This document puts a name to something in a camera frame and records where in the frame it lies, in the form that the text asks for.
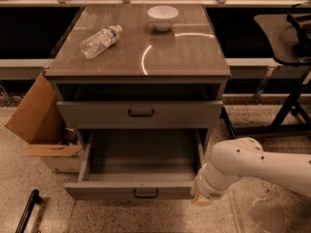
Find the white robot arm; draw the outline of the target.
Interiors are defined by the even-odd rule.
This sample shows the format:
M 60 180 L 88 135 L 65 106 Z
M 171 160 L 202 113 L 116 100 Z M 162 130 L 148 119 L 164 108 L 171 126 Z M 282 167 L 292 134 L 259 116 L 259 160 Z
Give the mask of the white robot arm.
M 243 178 L 274 183 L 298 194 L 311 196 L 311 156 L 264 151 L 253 138 L 216 143 L 194 178 L 192 203 L 208 206 L 221 199 L 229 187 Z

